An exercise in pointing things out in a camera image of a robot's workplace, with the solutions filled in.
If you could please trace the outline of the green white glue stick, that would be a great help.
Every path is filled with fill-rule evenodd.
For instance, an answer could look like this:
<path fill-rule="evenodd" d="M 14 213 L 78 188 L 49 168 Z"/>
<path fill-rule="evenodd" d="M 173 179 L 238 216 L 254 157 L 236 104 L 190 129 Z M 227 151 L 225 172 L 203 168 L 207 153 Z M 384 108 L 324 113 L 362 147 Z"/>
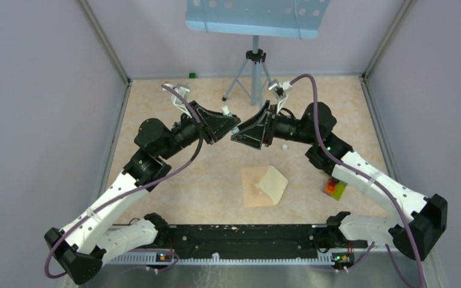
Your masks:
<path fill-rule="evenodd" d="M 227 105 L 222 106 L 222 107 L 221 107 L 221 111 L 222 111 L 222 113 L 223 113 L 224 116 L 232 116 L 232 113 L 231 113 L 231 111 L 230 111 L 230 109 L 229 109 L 229 107 L 228 107 Z M 237 125 L 234 126 L 234 127 L 231 129 L 231 133 L 232 133 L 232 134 L 236 134 L 236 133 L 238 133 L 239 131 L 240 131 L 240 130 L 239 130 L 239 128 L 238 128 Z"/>

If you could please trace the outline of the cream letter paper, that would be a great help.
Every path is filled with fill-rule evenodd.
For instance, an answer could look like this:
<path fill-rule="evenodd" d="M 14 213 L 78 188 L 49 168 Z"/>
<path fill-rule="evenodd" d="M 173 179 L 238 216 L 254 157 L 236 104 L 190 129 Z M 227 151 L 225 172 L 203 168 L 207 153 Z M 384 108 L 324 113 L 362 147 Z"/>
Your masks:
<path fill-rule="evenodd" d="M 255 177 L 255 206 L 275 206 L 288 184 L 286 177 L 274 166 L 259 166 Z"/>

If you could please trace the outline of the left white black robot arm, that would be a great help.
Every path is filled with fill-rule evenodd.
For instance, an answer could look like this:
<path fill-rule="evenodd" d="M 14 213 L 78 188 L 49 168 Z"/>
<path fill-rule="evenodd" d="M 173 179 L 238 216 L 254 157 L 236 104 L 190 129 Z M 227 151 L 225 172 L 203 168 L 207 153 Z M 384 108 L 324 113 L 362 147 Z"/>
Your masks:
<path fill-rule="evenodd" d="M 130 250 L 166 245 L 167 223 L 156 213 L 118 230 L 111 227 L 132 204 L 187 167 L 172 170 L 165 162 L 168 158 L 194 142 L 197 157 L 203 143 L 218 142 L 241 122 L 231 112 L 207 110 L 195 101 L 189 109 L 195 115 L 182 114 L 172 128 L 157 118 L 143 121 L 134 139 L 139 149 L 109 188 L 72 223 L 46 232 L 50 255 L 76 285 L 88 282 L 105 264 Z"/>

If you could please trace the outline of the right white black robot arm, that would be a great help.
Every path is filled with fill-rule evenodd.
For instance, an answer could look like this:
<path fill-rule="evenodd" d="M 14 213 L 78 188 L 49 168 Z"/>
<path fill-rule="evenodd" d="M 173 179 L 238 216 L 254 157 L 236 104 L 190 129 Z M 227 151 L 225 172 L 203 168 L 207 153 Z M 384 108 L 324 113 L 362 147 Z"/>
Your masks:
<path fill-rule="evenodd" d="M 424 261 L 447 228 L 448 202 L 438 194 L 431 197 L 413 191 L 373 167 L 332 129 L 337 119 L 331 109 L 310 103 L 300 119 L 277 113 L 275 105 L 264 107 L 238 126 L 231 140 L 261 149 L 274 139 L 309 144 L 305 153 L 315 168 L 334 180 L 344 182 L 372 199 L 389 217 L 367 217 L 340 212 L 328 221 L 336 226 L 328 231 L 335 247 L 351 240 L 395 246 L 406 257 Z"/>

